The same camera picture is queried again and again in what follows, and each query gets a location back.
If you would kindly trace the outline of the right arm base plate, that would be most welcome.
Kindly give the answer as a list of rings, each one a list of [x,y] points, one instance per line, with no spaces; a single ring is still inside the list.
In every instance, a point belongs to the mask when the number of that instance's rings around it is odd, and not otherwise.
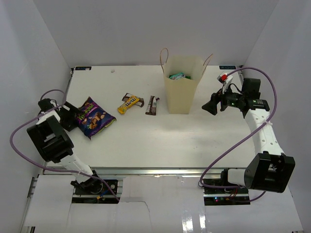
[[[227,173],[228,169],[224,169],[219,178],[203,178],[203,183],[210,186],[235,186],[235,188],[208,188],[198,182],[199,187],[203,189],[205,206],[250,205],[248,189],[229,183]]]

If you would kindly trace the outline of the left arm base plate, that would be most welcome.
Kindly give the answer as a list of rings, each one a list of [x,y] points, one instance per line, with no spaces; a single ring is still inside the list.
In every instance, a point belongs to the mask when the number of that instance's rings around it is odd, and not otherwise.
[[[118,181],[117,180],[94,180],[89,179],[85,182],[78,183],[71,181],[70,184],[75,188],[76,195],[97,195],[100,198],[108,195],[117,197]]]

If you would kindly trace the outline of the teal Fox's candy bag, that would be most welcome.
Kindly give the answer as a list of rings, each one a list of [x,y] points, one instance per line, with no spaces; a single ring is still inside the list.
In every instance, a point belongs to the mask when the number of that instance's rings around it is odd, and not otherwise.
[[[174,75],[170,75],[169,76],[169,79],[171,80],[179,80],[179,79],[182,79],[182,78],[185,78],[185,74],[180,72],[180,73],[177,73],[177,74],[174,74]]]

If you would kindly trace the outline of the dark purple nut snack bag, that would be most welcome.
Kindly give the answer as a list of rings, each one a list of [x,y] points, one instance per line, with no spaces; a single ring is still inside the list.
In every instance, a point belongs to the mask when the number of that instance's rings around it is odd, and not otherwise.
[[[79,108],[79,111],[75,122],[78,128],[89,139],[116,121],[114,116],[107,113],[91,97],[87,98]]]

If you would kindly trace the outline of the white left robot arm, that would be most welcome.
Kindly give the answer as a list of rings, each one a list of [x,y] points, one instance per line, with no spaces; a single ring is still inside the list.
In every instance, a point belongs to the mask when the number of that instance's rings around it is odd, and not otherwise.
[[[73,153],[74,144],[67,134],[77,127],[76,117],[80,112],[66,102],[40,117],[27,133],[44,161],[59,164],[75,176],[71,185],[86,193],[98,194],[103,189],[103,182],[96,178],[95,170]]]

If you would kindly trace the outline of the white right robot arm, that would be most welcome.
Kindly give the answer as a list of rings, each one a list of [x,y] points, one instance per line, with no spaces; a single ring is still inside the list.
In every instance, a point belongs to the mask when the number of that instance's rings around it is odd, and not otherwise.
[[[286,156],[280,147],[268,117],[270,107],[266,100],[260,99],[260,80],[246,78],[242,89],[233,92],[233,77],[224,74],[218,77],[223,87],[213,93],[203,110],[217,114],[217,105],[221,111],[227,107],[238,108],[253,136],[255,157],[245,169],[226,168],[221,173],[219,187],[224,193],[232,193],[238,186],[268,192],[284,192],[295,167],[293,157]]]

